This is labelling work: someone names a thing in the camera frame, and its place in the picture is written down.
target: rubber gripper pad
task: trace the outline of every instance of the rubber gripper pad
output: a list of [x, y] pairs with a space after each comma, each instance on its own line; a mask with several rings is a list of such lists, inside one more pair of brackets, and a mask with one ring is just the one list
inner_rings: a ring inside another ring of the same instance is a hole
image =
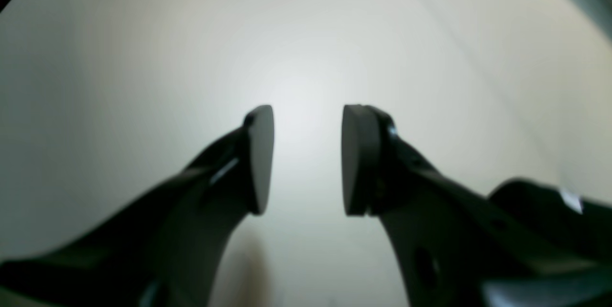
[[249, 132], [249, 159], [255, 198], [251, 212], [266, 211], [270, 192], [274, 147], [274, 115], [269, 105], [259, 106], [247, 115], [244, 126]]
[[376, 115], [361, 105], [346, 105], [342, 117], [342, 184], [347, 215], [363, 215], [369, 207], [380, 159]]

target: white surface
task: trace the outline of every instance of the white surface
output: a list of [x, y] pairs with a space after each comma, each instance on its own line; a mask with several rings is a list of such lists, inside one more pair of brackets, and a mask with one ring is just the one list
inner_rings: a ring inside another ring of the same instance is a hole
[[13, 0], [0, 252], [61, 246], [272, 104], [268, 209], [211, 304], [405, 306], [380, 223], [343, 215], [342, 106], [388, 111], [481, 193], [523, 175], [611, 200], [611, 73], [569, 0]]

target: mounting hole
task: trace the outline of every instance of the mounting hole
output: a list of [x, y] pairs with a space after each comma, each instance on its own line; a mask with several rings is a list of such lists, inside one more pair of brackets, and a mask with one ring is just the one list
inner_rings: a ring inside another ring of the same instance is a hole
[[508, 224], [505, 223], [505, 221], [501, 219], [492, 219], [491, 224], [495, 229], [499, 231], [505, 231], [508, 229]]
[[437, 286], [440, 268], [429, 251], [424, 248], [417, 248], [415, 251], [415, 268], [424, 287], [433, 289]]

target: white wall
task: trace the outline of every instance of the white wall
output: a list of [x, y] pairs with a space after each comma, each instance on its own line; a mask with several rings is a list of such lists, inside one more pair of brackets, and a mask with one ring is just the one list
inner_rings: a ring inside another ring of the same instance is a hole
[[269, 206], [236, 230], [212, 305], [405, 306], [378, 220], [343, 215], [342, 106], [388, 111], [483, 194], [523, 175], [612, 200], [611, 73], [568, 0], [13, 0], [0, 252], [61, 246], [272, 104]]

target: black metal bracket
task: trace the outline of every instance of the black metal bracket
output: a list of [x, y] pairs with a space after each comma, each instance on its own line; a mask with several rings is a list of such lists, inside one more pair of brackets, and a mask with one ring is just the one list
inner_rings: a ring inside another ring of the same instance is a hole
[[372, 106], [345, 106], [342, 170], [347, 215], [380, 218], [412, 307], [612, 305], [612, 209], [583, 201], [579, 215], [526, 180], [487, 200]]
[[201, 307], [227, 241], [263, 214], [274, 142], [273, 111], [243, 126], [81, 239], [0, 266], [0, 285], [66, 307]]

